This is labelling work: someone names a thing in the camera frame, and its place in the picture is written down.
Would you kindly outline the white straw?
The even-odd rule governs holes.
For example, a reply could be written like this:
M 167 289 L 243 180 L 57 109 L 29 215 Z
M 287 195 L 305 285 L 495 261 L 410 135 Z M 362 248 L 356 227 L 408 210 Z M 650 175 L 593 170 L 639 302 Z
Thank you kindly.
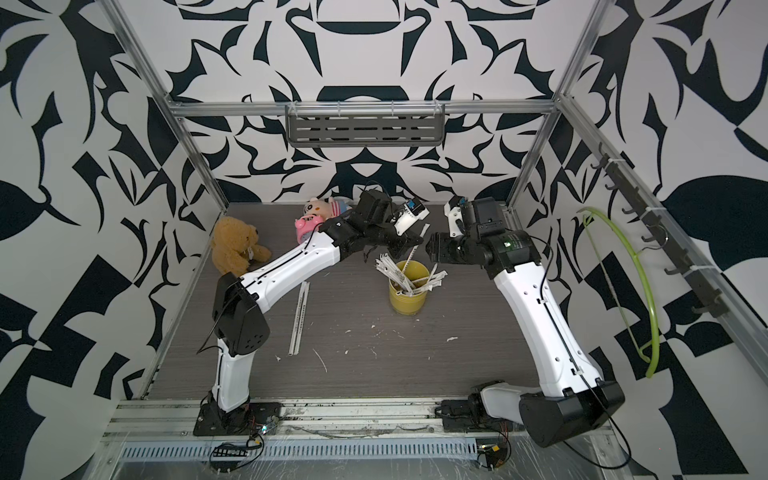
M 297 352 L 296 343 L 297 343 L 297 338 L 300 336 L 300 333 L 301 333 L 301 325 L 303 320 L 302 311 L 304 308 L 304 300 L 306 296 L 307 285 L 308 285 L 307 282 L 302 282 L 299 287 L 297 306 L 295 310 L 294 322 L 293 322 L 290 343 L 289 343 L 289 350 L 288 350 L 289 356 L 293 356 Z
M 426 236 L 426 233 L 428 232 L 428 230 L 429 230 L 430 226 L 431 226 L 431 225 L 430 225 L 429 223 L 425 223 L 425 224 L 424 224 L 424 226 L 423 226 L 423 228 L 422 228 L 422 230 L 421 230 L 421 233 L 420 233 L 420 238 L 421 238 L 422 242 L 423 242 L 423 240 L 424 240 L 424 238 L 425 238 L 425 236 Z M 419 245 L 421 245 L 421 244 L 419 243 L 419 244 L 417 244 L 417 245 L 413 246 L 413 247 L 410 249 L 410 251 L 409 251 L 409 253 L 408 253 L 408 256 L 407 256 L 407 258 L 406 258 L 406 261 L 405 261 L 405 263 L 403 264 L 403 266 L 402 266 L 402 269 L 401 269 L 401 271 L 402 271 L 403 273 L 405 273 L 405 271 L 406 271 L 406 269 L 407 269 L 407 266 L 408 266 L 408 265 L 409 265 L 409 263 L 411 262 L 411 260 L 412 260 L 412 258 L 413 258 L 413 256 L 414 256 L 414 254 L 415 254 L 415 252 L 416 252 L 416 249 L 418 248 L 418 246 L 419 246 Z
M 310 290 L 310 283 L 304 281 L 299 290 L 299 298 L 297 302 L 297 308 L 294 318 L 294 326 L 292 330 L 292 339 L 289 348 L 289 355 L 296 356 L 300 352 L 301 338 L 304 329 L 306 309 L 308 304 L 308 295 Z

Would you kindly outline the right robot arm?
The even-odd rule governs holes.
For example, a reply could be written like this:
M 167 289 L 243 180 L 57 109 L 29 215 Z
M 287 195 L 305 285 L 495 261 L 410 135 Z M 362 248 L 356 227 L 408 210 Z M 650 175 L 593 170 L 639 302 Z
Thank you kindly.
M 482 386 L 471 397 L 482 417 L 521 424 L 541 447 L 595 430 L 623 405 L 619 384 L 606 381 L 572 334 L 551 292 L 531 237 L 507 227 L 492 198 L 455 196 L 444 206 L 449 230 L 426 245 L 435 263 L 476 265 L 509 304 L 538 374 L 536 388 L 507 382 Z

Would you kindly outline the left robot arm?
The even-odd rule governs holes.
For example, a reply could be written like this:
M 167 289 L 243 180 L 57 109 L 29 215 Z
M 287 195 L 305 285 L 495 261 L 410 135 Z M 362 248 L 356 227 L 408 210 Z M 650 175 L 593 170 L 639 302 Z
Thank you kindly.
M 247 433 L 262 412 L 250 401 L 255 352 L 271 334 L 266 313 L 282 297 L 322 270 L 368 247 L 399 258 L 422 243 L 413 226 L 429 214 L 418 199 L 397 205 L 380 190 L 361 193 L 357 204 L 310 226 L 299 245 L 266 266 L 217 283 L 212 334 L 218 353 L 215 382 L 200 402 L 196 437 Z

